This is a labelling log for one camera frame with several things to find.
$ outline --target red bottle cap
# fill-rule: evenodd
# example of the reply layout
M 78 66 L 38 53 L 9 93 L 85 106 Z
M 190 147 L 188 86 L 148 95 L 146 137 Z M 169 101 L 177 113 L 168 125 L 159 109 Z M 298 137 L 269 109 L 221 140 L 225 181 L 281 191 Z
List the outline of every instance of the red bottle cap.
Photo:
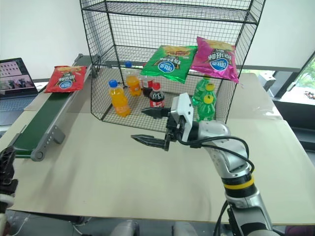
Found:
M 161 84 L 158 82 L 154 82 L 152 85 L 153 90 L 160 90 L 161 89 Z

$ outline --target orange soda bottle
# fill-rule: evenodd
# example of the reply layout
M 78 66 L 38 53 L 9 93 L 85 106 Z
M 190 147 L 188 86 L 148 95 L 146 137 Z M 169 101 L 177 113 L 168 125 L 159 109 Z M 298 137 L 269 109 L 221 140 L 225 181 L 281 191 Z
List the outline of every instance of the orange soda bottle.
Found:
M 131 68 L 132 67 L 131 61 L 126 61 L 125 67 Z M 126 83 L 129 86 L 129 92 L 130 92 L 131 96 L 140 96 L 141 95 L 140 81 L 139 81 L 136 73 L 134 73 L 134 70 L 132 70 L 132 69 L 126 70 Z
M 116 80 L 111 80 L 108 84 L 110 86 L 109 95 L 112 98 L 112 104 L 115 108 L 116 114 L 122 117 L 128 116 L 131 110 L 123 88 L 118 86 Z

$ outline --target black wire rack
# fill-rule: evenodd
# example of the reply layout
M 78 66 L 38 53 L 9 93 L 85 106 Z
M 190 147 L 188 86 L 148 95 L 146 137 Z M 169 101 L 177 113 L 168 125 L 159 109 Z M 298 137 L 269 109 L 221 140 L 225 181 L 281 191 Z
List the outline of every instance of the black wire rack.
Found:
M 99 120 L 132 127 L 165 131 L 166 119 L 141 113 L 149 99 L 132 97 L 125 85 L 125 61 L 140 73 L 160 45 L 197 45 L 197 36 L 236 46 L 235 62 L 240 75 L 265 0 L 80 0 L 84 29 L 97 76 L 92 80 L 91 113 Z M 185 84 L 164 77 L 155 79 L 165 92 L 165 106 L 174 96 L 193 95 L 202 74 L 190 71 Z M 131 114 L 115 114 L 109 97 L 108 81 L 116 79 L 125 88 Z M 226 122 L 236 84 L 211 78 L 215 84 L 216 119 Z

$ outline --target snack bag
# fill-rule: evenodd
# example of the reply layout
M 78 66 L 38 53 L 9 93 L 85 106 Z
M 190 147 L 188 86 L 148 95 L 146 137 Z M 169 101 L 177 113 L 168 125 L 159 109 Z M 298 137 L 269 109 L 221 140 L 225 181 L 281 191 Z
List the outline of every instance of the snack bag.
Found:
M 162 75 L 184 84 L 196 51 L 196 46 L 160 46 L 143 67 L 141 75 Z
M 45 92 L 73 92 L 83 89 L 86 66 L 55 66 Z
M 215 78 L 232 80 L 238 83 L 235 64 L 235 46 L 197 37 L 198 51 L 191 69 Z

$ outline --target plastic bottle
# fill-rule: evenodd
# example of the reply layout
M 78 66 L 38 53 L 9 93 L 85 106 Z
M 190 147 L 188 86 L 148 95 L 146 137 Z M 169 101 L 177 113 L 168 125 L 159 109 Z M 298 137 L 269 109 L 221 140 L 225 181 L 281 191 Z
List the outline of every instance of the plastic bottle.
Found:
M 112 98 L 112 104 L 115 108 L 116 114 L 122 117 L 128 116 L 131 110 L 123 88 L 118 86 L 116 80 L 111 80 L 108 84 L 110 86 L 109 95 Z
M 161 91 L 161 84 L 153 82 L 152 92 L 150 93 L 150 107 L 164 107 L 165 96 Z
M 212 104 L 213 97 L 211 95 L 206 95 L 203 98 L 203 102 L 198 105 L 197 120 L 213 120 L 215 115 L 215 108 Z
M 142 78 L 142 92 L 143 95 L 146 97 L 150 96 L 150 93 L 152 92 L 152 84 L 153 84 L 153 78 L 150 76 L 145 76 Z
M 195 93 L 192 96 L 192 104 L 194 106 L 198 105 L 201 101 L 201 95 L 205 91 L 206 85 L 209 83 L 209 77 L 203 77 L 202 80 L 200 80 L 195 88 Z
M 205 91 L 202 93 L 201 97 L 205 97 L 206 95 L 211 95 L 213 97 L 213 106 L 215 107 L 216 101 L 217 101 L 217 96 L 214 92 L 215 90 L 215 85 L 212 83 L 208 83 L 205 87 Z
M 126 61 L 125 67 L 129 68 L 126 70 L 126 83 L 129 86 L 131 96 L 140 96 L 141 95 L 140 81 L 135 71 L 133 69 L 130 69 L 132 67 L 131 61 Z

